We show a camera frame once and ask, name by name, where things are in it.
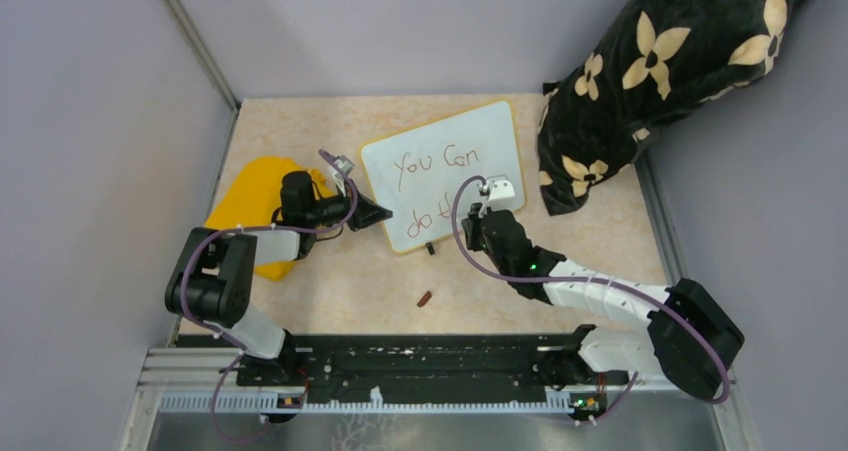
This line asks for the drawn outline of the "yellow framed whiteboard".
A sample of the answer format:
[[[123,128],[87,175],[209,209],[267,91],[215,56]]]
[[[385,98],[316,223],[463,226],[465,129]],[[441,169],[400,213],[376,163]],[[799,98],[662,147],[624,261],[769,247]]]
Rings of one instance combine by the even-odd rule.
[[[505,178],[521,209],[526,193],[511,104],[500,100],[369,142],[360,159],[393,252],[404,254],[452,233],[451,210],[471,176]]]

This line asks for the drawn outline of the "brown marker cap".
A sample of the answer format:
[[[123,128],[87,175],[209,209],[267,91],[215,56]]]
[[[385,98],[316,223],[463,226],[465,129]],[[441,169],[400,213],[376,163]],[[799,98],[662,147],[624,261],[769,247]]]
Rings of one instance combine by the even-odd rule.
[[[433,296],[433,294],[432,294],[431,291],[425,292],[421,296],[421,298],[418,300],[418,302],[416,303],[416,306],[419,307],[419,308],[424,307],[430,301],[432,296]]]

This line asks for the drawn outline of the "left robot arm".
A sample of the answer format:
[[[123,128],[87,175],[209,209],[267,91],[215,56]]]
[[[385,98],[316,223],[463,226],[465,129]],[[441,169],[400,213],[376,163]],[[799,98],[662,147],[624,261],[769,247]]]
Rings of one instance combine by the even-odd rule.
[[[247,366],[257,366],[277,385],[300,370],[292,335],[251,302],[259,265],[307,257],[322,232],[368,228],[392,217],[389,209],[359,193],[345,173],[337,194],[318,197],[305,171],[283,176],[280,207],[267,226],[191,230],[164,294],[166,309],[233,344]]]

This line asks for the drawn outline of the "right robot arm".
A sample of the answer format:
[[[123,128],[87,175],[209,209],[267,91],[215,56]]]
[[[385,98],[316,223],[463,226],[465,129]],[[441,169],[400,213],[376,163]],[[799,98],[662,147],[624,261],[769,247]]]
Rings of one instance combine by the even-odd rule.
[[[576,383],[599,372],[662,376],[691,397],[718,403],[729,392],[728,371],[745,338],[697,281],[640,284],[593,271],[532,243],[508,210],[472,205],[459,222],[465,255],[482,252],[490,277],[520,296],[550,306],[579,308],[620,324],[596,328],[563,356]]]

